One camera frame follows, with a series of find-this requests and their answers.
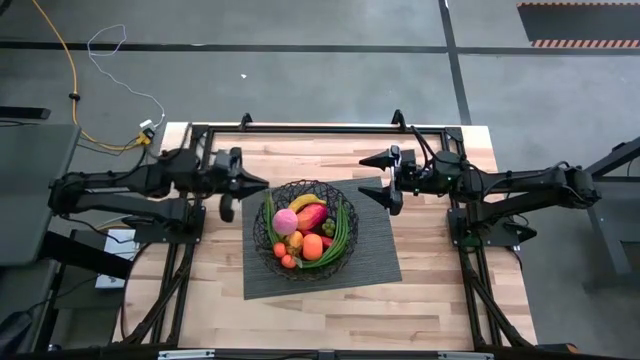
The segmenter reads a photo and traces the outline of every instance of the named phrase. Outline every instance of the gray floor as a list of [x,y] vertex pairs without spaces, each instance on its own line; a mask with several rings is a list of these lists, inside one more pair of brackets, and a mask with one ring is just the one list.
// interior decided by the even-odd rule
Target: gray floor
[[[515,2],[449,0],[458,45],[528,46]],[[445,44],[435,0],[43,3],[69,41],[86,41],[102,27],[123,23],[129,40],[139,43]],[[119,36],[113,32],[103,39]],[[0,18],[0,40],[55,38],[23,0]],[[83,96],[79,119],[89,133],[125,143],[138,123],[158,119],[152,102],[130,96],[99,74],[86,52],[74,57]],[[0,50],[0,58],[0,105],[46,106],[53,111],[49,122],[70,122],[71,78],[62,52]],[[401,108],[411,123],[460,124],[446,55],[122,52],[100,61],[135,89],[154,94],[169,121],[233,121],[249,111],[256,121],[386,123]],[[640,134],[634,106],[640,98],[640,57],[461,56],[460,63],[471,120],[489,126],[501,170],[559,160],[588,165]],[[72,168],[127,169],[137,156],[78,149]],[[582,289],[583,281],[607,269],[586,213],[548,209],[528,217],[539,231],[522,253],[539,341],[637,357],[638,294]],[[53,226],[69,229],[59,222]],[[113,320],[107,310],[83,309],[65,317],[56,333],[64,345],[107,341],[104,329]]]

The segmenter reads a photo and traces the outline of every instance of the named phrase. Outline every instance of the woven placemat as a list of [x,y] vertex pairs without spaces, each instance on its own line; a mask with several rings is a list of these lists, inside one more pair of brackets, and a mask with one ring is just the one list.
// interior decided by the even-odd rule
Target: woven placemat
[[253,223],[264,193],[254,194],[242,200],[245,300],[402,281],[389,213],[358,191],[358,186],[381,186],[380,178],[329,184],[344,193],[359,217],[358,244],[347,265],[329,279],[312,282],[287,280],[267,269],[253,242]]

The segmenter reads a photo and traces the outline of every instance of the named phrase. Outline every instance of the white cable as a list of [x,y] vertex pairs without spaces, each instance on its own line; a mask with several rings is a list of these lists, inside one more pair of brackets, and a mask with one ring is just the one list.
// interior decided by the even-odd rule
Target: white cable
[[[93,40],[95,40],[95,38],[98,37],[98,35],[102,34],[104,31],[115,29],[117,27],[121,27],[122,28],[123,39],[120,40],[120,42],[118,43],[118,46],[116,46],[115,50],[113,50],[112,52],[107,53],[107,54],[98,54],[98,53],[94,53],[94,52],[91,51],[91,42]],[[162,123],[164,122],[164,118],[165,118],[164,107],[160,104],[160,102],[158,100],[156,100],[156,98],[154,98],[153,96],[151,96],[149,94],[145,94],[145,93],[134,91],[129,87],[129,85],[127,85],[127,84],[125,84],[125,83],[123,83],[121,81],[116,80],[113,77],[113,75],[111,75],[110,73],[102,70],[100,65],[98,65],[96,60],[93,58],[94,56],[112,56],[112,55],[115,55],[115,53],[118,52],[118,49],[120,49],[120,45],[122,45],[122,43],[124,43],[125,41],[127,41],[127,29],[123,24],[117,24],[117,25],[106,27],[106,28],[98,31],[95,35],[93,35],[93,37],[91,39],[89,39],[89,41],[87,41],[87,51],[89,52],[89,59],[91,59],[93,64],[98,68],[98,71],[100,71],[104,75],[107,75],[108,77],[110,77],[111,80],[113,80],[114,83],[116,83],[118,85],[121,85],[121,86],[124,86],[127,90],[129,90],[130,93],[132,93],[134,95],[144,96],[144,97],[146,97],[148,99],[153,100],[158,105],[158,107],[160,107],[160,110],[162,110],[162,115],[160,116],[160,121],[158,121],[157,124],[155,124],[155,123],[153,124],[153,126],[155,128],[157,128],[158,126],[162,125]]]

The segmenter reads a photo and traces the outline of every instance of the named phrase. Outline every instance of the orange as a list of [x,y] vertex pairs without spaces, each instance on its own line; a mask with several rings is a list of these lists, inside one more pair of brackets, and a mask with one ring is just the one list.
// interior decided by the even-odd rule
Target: orange
[[275,245],[273,245],[273,253],[276,257],[281,258],[287,255],[287,249],[283,243],[275,243]]
[[309,261],[322,257],[322,238],[316,234],[309,234],[302,239],[302,256]]
[[293,256],[285,255],[282,257],[282,266],[286,267],[287,269],[293,269],[294,267],[296,267],[296,261],[293,260]]

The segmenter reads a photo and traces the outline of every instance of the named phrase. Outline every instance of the butcher block tabletop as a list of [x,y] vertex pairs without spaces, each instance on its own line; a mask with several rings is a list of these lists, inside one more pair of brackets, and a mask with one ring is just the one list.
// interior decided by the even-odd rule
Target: butcher block tabletop
[[[167,125],[163,149],[180,146],[185,123]],[[468,159],[497,171],[489,130],[463,126]],[[431,147],[441,148],[436,136]],[[388,173],[358,165],[364,157],[397,144],[422,151],[412,135],[224,133],[214,149],[242,148],[244,168],[276,187],[290,181],[333,181]],[[243,299],[242,205],[233,223],[220,220],[219,196],[205,200],[207,218],[191,269],[180,347],[341,350],[471,350],[460,259],[451,246],[445,213],[448,197],[404,195],[404,208],[391,217],[402,282],[339,290]],[[125,293],[129,334],[158,297],[168,245],[149,246],[132,270]],[[514,254],[486,249],[496,302],[528,341],[535,343],[527,295]],[[478,298],[483,335],[487,315]],[[173,302],[165,316],[168,333]],[[120,338],[115,331],[114,340]]]

